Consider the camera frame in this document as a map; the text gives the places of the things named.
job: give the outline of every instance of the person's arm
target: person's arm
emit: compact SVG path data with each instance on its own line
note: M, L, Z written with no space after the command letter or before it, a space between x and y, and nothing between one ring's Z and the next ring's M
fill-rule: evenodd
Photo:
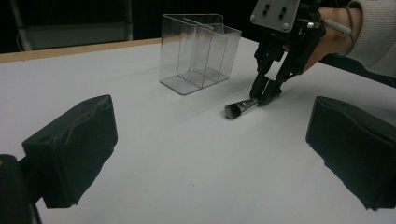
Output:
M353 36L359 35L361 30L361 10L359 8L350 9L353 20L349 19L348 12L345 8L326 8L323 7L319 10L320 16L324 20L331 20L346 27L352 27L353 21ZM305 71L312 67L315 63L320 61L324 56L328 54L342 54L349 51L352 48L352 40L348 35L341 34L331 27L326 27L326 35L320 40L320 43L309 58Z
M354 22L356 44L347 55L379 75L396 77L396 1L353 0L348 5ZM321 8L323 19L348 27L350 20L344 8ZM313 52L305 71L327 54L342 54L351 47L350 38L330 27Z

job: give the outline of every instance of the transparent plastic box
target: transparent plastic box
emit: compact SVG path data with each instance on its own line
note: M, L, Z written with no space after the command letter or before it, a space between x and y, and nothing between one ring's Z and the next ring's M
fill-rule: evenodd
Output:
M187 95L230 78L241 32L220 14L165 14L160 82Z

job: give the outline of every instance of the white tabletop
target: white tabletop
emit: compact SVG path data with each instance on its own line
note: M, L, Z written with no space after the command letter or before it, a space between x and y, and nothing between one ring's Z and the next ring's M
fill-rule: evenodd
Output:
M235 120L248 98L257 43L241 39L229 80L187 96L159 82L160 44L0 63L0 153L81 101L110 94L119 142L78 205L37 208L55 223L395 223L366 210L305 142L316 96L396 124L396 90L317 64L282 96ZM280 63L274 63L274 75Z

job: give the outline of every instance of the dark background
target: dark background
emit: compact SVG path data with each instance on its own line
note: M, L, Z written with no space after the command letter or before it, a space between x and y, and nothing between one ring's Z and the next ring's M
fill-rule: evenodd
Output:
M348 2L323 0L322 7L342 7ZM125 21L123 0L18 0L18 3L25 25ZM259 28L249 21L256 3L257 0L132 0L134 40L161 37L162 14L216 13L223 16L224 25L242 31L244 38L258 41ZM20 51L8 0L0 1L0 29L0 53ZM330 55L321 62L395 87L394 78L370 73L360 63L348 58Z

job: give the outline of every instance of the table edge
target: table edge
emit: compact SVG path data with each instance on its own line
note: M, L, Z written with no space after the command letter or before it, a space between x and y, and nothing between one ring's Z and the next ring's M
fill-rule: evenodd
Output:
M143 40L131 40L116 43L105 43L87 46L77 46L59 49L39 49L32 51L22 51L22 52L12 52L0 54L0 63L11 63L11 62L21 62L34 59L43 59L58 57L70 54L80 54L87 52L94 52L107 49L121 49L129 48L135 46L151 45L161 43L160 38L143 39Z

